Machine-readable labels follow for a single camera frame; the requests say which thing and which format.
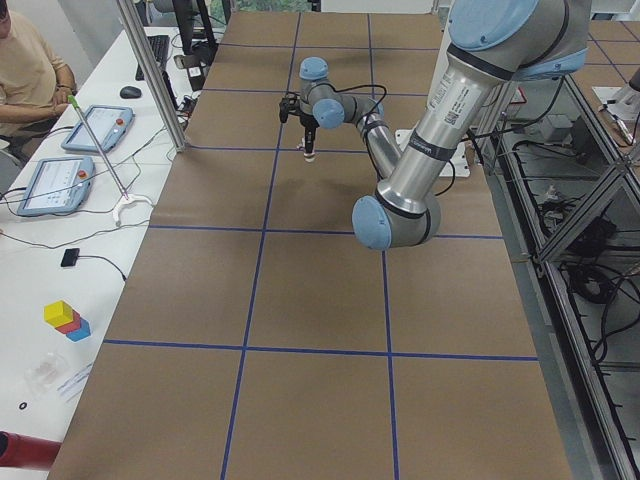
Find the blue block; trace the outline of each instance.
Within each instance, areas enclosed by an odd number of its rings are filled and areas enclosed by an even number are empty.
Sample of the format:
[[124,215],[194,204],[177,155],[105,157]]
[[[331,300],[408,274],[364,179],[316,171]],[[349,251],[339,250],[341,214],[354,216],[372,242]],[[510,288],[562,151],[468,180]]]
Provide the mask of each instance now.
[[80,328],[74,330],[73,332],[67,333],[67,338],[73,342],[77,342],[78,340],[82,340],[83,338],[87,338],[91,335],[91,327],[89,327],[89,322],[87,322],[84,318],[80,319]]

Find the red object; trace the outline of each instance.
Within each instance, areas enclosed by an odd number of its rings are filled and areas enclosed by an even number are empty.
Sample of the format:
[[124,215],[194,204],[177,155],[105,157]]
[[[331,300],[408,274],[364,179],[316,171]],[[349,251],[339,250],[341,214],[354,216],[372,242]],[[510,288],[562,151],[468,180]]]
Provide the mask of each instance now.
[[0,432],[0,467],[49,470],[60,445],[51,440]]
[[56,327],[56,330],[66,335],[67,333],[75,332],[81,326],[82,326],[82,318],[80,317],[80,314],[74,310],[73,321],[66,323],[64,325],[60,325],[59,327]]

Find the yellow block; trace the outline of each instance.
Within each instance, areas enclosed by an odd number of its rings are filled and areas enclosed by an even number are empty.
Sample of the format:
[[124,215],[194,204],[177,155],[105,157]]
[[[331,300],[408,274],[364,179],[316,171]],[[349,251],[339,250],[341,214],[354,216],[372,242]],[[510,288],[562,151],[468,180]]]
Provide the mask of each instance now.
[[62,300],[44,307],[44,321],[53,328],[73,322],[73,308]]

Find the light blue joint cap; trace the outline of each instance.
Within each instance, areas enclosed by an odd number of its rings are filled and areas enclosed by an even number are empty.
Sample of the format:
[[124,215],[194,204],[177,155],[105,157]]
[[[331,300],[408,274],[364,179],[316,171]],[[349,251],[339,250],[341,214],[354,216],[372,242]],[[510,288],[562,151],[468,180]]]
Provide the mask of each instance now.
[[391,224],[380,202],[368,195],[353,206],[351,222],[356,238],[372,250],[388,250],[391,246]]
[[528,80],[542,80],[544,78],[561,77],[580,70],[587,60],[587,49],[572,53],[566,57],[556,58],[550,62],[540,63],[518,70],[513,80],[524,82]]
[[314,82],[327,78],[329,75],[329,65],[320,57],[305,58],[300,64],[300,78]]
[[539,1],[457,0],[449,14],[451,41],[469,52],[499,45],[527,23]]
[[338,128],[344,123],[344,107],[333,98],[323,98],[313,106],[313,116],[322,128]]

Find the monitor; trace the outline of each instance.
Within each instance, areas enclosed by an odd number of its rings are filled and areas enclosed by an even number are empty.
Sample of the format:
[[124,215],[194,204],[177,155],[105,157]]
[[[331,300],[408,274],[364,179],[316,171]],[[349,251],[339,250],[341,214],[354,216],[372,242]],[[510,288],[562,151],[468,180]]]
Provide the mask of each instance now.
[[[203,64],[211,65],[218,50],[218,44],[213,36],[213,29],[205,0],[172,0],[172,2],[173,11],[176,14],[176,22],[178,23],[178,30],[180,31],[182,52],[184,55],[195,55]],[[207,41],[193,44],[196,16],[200,17]]]

